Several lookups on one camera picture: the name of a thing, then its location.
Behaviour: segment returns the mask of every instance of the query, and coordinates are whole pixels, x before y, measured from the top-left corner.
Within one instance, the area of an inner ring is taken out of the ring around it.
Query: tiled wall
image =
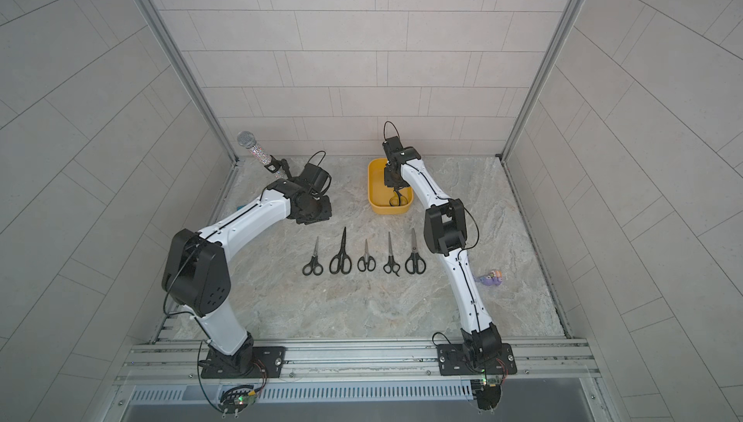
[[[390,119],[424,154],[493,155],[567,0],[153,2],[233,140],[373,155]]]
[[[0,420],[95,413],[229,167],[133,0],[0,0]]]
[[[743,416],[742,19],[586,0],[507,162],[624,420]]]

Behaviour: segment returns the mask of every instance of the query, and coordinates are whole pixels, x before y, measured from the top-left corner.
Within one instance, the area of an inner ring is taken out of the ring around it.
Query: sparkly microphone
[[[237,143],[241,147],[247,148],[250,153],[255,156],[255,159],[258,161],[261,161],[261,164],[263,164],[263,167],[268,169],[274,174],[274,177],[276,178],[286,178],[286,173],[284,170],[279,167],[279,162],[276,160],[273,156],[269,155],[264,151],[263,148],[261,148],[260,145],[258,145],[258,142],[255,141],[255,135],[248,132],[247,130],[240,132],[237,134]]]

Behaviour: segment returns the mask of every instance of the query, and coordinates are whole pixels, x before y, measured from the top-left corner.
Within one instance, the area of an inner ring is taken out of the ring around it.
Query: yellow bin
[[[389,200],[397,198],[392,188],[384,185],[384,167],[387,164],[386,157],[378,157],[369,163],[368,167],[368,199],[371,208],[377,214],[403,214],[410,209],[413,203],[413,189],[409,186],[400,190],[400,194],[407,198],[408,203],[401,206],[390,206]]]

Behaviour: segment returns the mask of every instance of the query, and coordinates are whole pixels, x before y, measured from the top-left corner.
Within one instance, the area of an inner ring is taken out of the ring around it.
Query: scissors
[[[415,229],[412,230],[413,232],[413,252],[410,253],[410,258],[408,258],[407,261],[405,261],[405,271],[409,274],[414,273],[423,273],[426,272],[426,262],[421,258],[420,255],[418,255],[418,241],[415,239]],[[412,268],[408,269],[408,263],[411,264]]]
[[[305,264],[305,266],[302,268],[302,273],[305,276],[310,275],[311,273],[315,274],[316,276],[321,275],[322,273],[322,265],[317,261],[317,244],[320,243],[320,237],[317,237],[315,240],[315,250],[312,253],[312,259],[309,263]]]
[[[389,258],[387,258],[387,264],[382,266],[382,268],[386,273],[394,272],[399,277],[400,265],[395,262],[395,257],[392,255],[392,234],[390,232],[387,232],[387,241],[389,242]]]
[[[363,272],[364,270],[368,270],[369,272],[372,272],[374,269],[377,268],[377,260],[369,256],[369,242],[368,240],[364,240],[364,255],[359,258],[359,261],[356,263],[356,267]]]
[[[333,271],[333,261],[336,261],[335,271]],[[344,269],[346,267],[346,261],[348,261],[348,270]],[[340,239],[340,251],[338,251],[338,254],[330,259],[330,265],[328,269],[330,269],[330,273],[349,273],[351,272],[351,266],[353,266],[353,261],[351,260],[349,255],[346,254],[346,228],[344,227],[343,238]]]

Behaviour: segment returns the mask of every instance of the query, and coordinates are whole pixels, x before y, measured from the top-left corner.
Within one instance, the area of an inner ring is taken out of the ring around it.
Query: gray marble surface
[[[234,274],[229,301],[240,324],[256,338],[292,337],[430,337],[435,331],[459,335],[459,310],[441,265],[423,241],[423,207],[418,200],[403,215],[378,215],[368,204],[366,169],[372,157],[327,157],[322,167],[333,177],[328,195],[333,216],[327,222],[299,225],[281,221],[251,241],[232,260]],[[499,269],[502,285],[477,284],[488,312],[503,336],[563,334],[562,326],[524,228],[514,195],[495,157],[425,157],[426,167],[441,188],[472,212],[480,241],[469,251],[477,277]],[[306,158],[289,159],[299,173]],[[273,176],[254,159],[243,165],[222,216],[255,198]],[[343,227],[346,250],[354,267],[348,275],[331,275],[328,264],[338,252]],[[410,254],[410,229],[418,234],[423,275],[384,273],[387,231],[392,233],[395,260]],[[468,242],[476,238],[468,221]],[[321,276],[305,277],[301,268],[320,237]],[[371,273],[359,272],[364,239],[377,260]],[[176,339],[203,336],[198,325],[180,316]]]

